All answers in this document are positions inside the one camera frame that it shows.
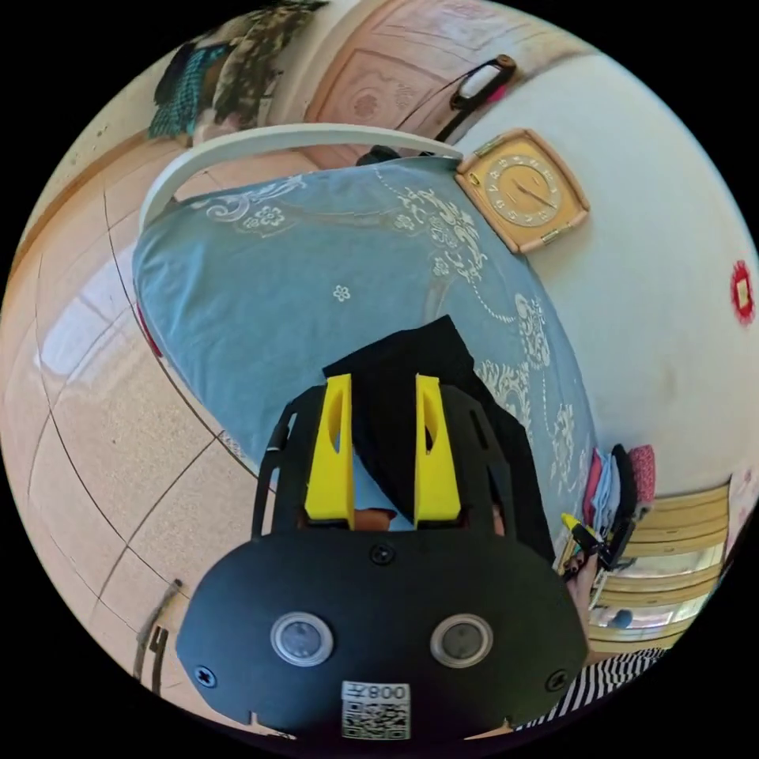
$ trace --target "beige tile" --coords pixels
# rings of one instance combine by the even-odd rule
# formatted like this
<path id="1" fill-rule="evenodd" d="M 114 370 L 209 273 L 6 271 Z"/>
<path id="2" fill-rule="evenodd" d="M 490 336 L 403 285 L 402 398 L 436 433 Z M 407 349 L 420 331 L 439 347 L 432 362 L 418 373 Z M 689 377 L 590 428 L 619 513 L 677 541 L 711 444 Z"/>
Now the beige tile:
<path id="1" fill-rule="evenodd" d="M 302 153 L 285 150 L 227 161 L 209 168 L 208 173 L 220 187 L 227 190 L 315 170 L 316 165 Z"/>
<path id="2" fill-rule="evenodd" d="M 97 603 L 86 627 L 100 647 L 131 675 L 137 654 L 137 633 L 102 602 Z"/>
<path id="3" fill-rule="evenodd" d="M 159 138 L 143 142 L 108 164 L 100 173 L 100 180 L 104 187 L 110 187 L 145 164 L 175 152 L 179 148 L 179 143 L 173 139 Z"/>
<path id="4" fill-rule="evenodd" d="M 273 734 L 274 731 L 269 730 L 263 725 L 259 725 L 255 717 L 251 725 L 245 726 L 215 712 L 206 704 L 192 684 L 176 654 L 176 637 L 184 620 L 188 605 L 189 601 L 186 596 L 182 594 L 176 595 L 169 602 L 165 612 L 162 613 L 157 621 L 157 625 L 167 629 L 169 633 L 163 666 L 161 667 L 161 697 L 169 703 L 184 709 L 186 712 L 197 714 L 220 724 L 236 727 L 238 730 L 248 730 L 259 734 Z M 146 687 L 150 687 L 153 661 L 153 653 L 148 651 L 142 670 L 142 682 Z"/>
<path id="5" fill-rule="evenodd" d="M 96 176 L 74 192 L 35 240 L 42 248 L 41 280 L 55 285 L 58 276 L 107 231 L 103 184 Z M 45 295 L 41 290 L 38 299 Z"/>
<path id="6" fill-rule="evenodd" d="M 168 583 L 134 551 L 127 549 L 115 566 L 100 600 L 133 630 L 139 631 L 167 589 Z"/>
<path id="7" fill-rule="evenodd" d="M 221 425 L 213 418 L 213 415 L 206 410 L 204 405 L 192 394 L 191 390 L 182 381 L 174 369 L 168 365 L 166 359 L 160 359 L 160 365 L 166 372 L 169 381 L 174 385 L 176 391 L 184 399 L 185 403 L 198 415 L 198 418 L 204 425 L 216 436 L 221 432 Z"/>
<path id="8" fill-rule="evenodd" d="M 250 539 L 257 481 L 215 440 L 161 499 L 130 546 L 192 595 L 219 559 Z"/>
<path id="9" fill-rule="evenodd" d="M 24 528 L 51 582 L 72 614 L 84 625 L 89 623 L 97 596 L 77 574 L 71 561 L 58 548 L 36 504 L 29 504 L 22 514 Z"/>
<path id="10" fill-rule="evenodd" d="M 40 272 L 37 340 L 52 406 L 95 341 L 128 308 L 107 232 L 68 269 L 57 271 L 55 280 Z"/>
<path id="11" fill-rule="evenodd" d="M 168 381 L 130 308 L 71 374 L 53 416 L 82 481 L 127 539 L 213 439 Z"/>
<path id="12" fill-rule="evenodd" d="M 180 154 L 179 145 L 167 153 L 153 158 L 136 168 L 114 184 L 105 188 L 105 210 L 108 226 L 113 227 L 133 211 L 139 209 L 150 185 L 158 175 Z"/>
<path id="13" fill-rule="evenodd" d="M 36 323 L 26 335 L 11 368 L 2 396 L 0 441 L 13 497 L 19 509 L 26 506 L 32 462 L 42 430 L 50 415 L 40 373 Z"/>
<path id="14" fill-rule="evenodd" d="M 111 246 L 119 268 L 119 275 L 129 302 L 134 304 L 134 283 L 132 282 L 132 254 L 139 237 L 140 209 L 132 211 L 111 228 Z"/>
<path id="15" fill-rule="evenodd" d="M 19 346 L 34 321 L 41 251 L 33 244 L 6 284 L 0 311 L 0 394 L 5 393 Z"/>
<path id="16" fill-rule="evenodd" d="M 125 543 L 77 477 L 52 421 L 34 459 L 29 499 L 77 574 L 100 593 Z"/>

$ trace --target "human hand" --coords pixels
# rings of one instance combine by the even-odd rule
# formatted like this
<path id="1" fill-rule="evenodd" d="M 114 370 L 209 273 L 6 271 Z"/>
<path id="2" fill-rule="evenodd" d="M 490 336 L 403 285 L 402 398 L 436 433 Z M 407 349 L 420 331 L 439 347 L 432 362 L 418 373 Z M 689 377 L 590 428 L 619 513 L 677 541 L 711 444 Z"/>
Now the human hand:
<path id="1" fill-rule="evenodd" d="M 567 590 L 572 596 L 572 601 L 575 603 L 577 613 L 580 616 L 580 622 L 585 632 L 585 638 L 589 637 L 590 627 L 590 606 L 591 606 L 591 592 L 593 591 L 593 583 L 595 576 L 599 571 L 599 557 L 597 553 L 593 553 L 587 561 L 584 561 L 584 554 L 582 551 L 576 553 L 565 565 L 565 569 L 568 572 L 574 571 L 576 574 L 567 581 Z"/>

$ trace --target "wooden door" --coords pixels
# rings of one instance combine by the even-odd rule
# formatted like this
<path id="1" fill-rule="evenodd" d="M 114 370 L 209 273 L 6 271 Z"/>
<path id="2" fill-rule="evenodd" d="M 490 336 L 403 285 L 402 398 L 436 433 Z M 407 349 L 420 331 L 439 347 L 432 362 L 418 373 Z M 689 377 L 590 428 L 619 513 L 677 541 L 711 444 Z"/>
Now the wooden door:
<path id="1" fill-rule="evenodd" d="M 456 81 L 499 54 L 519 66 L 514 83 L 590 46 L 521 11 L 484 0 L 388 0 L 354 31 L 306 112 L 307 122 L 401 129 L 434 138 L 454 112 Z M 321 168 L 355 164 L 364 145 L 320 146 Z"/>

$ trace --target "pink cloth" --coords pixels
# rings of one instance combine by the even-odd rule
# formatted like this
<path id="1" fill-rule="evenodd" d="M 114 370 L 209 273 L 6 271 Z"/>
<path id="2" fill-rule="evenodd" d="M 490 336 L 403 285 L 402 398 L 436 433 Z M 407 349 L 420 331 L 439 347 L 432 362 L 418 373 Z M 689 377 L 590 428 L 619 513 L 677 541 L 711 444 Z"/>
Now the pink cloth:
<path id="1" fill-rule="evenodd" d="M 593 524 L 595 518 L 595 507 L 591 503 L 591 498 L 595 495 L 595 490 L 599 486 L 599 480 L 601 479 L 601 472 L 603 470 L 603 464 L 599 458 L 598 453 L 593 450 L 593 461 L 591 462 L 591 470 L 587 476 L 587 485 L 585 487 L 585 497 L 583 498 L 583 521 L 586 525 Z"/>
<path id="2" fill-rule="evenodd" d="M 640 445 L 628 452 L 635 484 L 638 488 L 638 503 L 647 504 L 656 494 L 656 459 L 650 445 Z"/>

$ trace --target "black and white striped shirt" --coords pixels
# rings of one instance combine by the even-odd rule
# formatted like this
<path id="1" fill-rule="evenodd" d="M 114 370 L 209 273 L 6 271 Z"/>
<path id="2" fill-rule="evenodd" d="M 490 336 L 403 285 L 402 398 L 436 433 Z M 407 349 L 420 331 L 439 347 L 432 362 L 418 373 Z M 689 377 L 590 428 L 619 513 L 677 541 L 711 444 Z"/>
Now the black and white striped shirt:
<path id="1" fill-rule="evenodd" d="M 665 653 L 665 648 L 646 648 L 632 654 L 618 654 L 610 659 L 604 659 L 602 662 L 584 667 L 572 681 L 566 695 L 548 714 L 520 725 L 516 730 L 542 725 L 583 706 L 588 706 L 596 699 L 608 696 L 620 685 L 634 680 L 639 674 L 645 672 Z"/>

